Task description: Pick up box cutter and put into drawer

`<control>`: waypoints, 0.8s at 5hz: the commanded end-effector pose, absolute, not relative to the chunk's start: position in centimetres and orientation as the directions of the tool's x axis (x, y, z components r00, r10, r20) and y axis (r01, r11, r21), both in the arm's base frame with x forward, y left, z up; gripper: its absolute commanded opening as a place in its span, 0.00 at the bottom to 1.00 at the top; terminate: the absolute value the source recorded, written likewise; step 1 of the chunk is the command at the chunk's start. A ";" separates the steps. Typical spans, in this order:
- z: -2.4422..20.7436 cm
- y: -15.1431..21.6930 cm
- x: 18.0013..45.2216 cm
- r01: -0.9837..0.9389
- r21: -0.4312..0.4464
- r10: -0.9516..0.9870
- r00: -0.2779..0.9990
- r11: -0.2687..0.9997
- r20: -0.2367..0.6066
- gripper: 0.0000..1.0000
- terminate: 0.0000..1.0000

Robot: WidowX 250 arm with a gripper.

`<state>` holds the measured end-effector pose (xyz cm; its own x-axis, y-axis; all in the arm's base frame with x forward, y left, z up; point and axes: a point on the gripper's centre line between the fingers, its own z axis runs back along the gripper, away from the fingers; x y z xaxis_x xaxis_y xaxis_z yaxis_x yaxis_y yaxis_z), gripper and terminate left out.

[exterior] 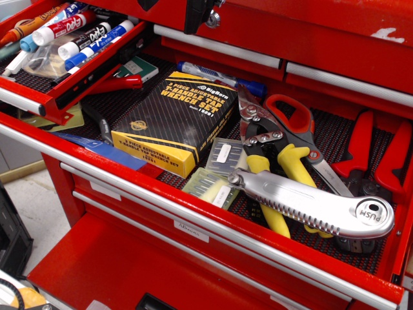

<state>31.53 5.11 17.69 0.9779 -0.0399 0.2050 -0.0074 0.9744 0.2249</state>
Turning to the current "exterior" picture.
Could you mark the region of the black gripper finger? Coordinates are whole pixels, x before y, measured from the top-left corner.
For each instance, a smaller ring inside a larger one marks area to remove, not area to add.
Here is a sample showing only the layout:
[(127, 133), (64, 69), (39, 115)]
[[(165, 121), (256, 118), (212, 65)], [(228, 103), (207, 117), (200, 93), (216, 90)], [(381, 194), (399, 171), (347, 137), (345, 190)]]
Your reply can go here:
[(145, 11), (149, 11), (154, 5), (157, 4), (158, 0), (137, 0), (140, 7)]
[(187, 0), (185, 11), (185, 34), (195, 34), (206, 23), (214, 7), (221, 7), (224, 0)]

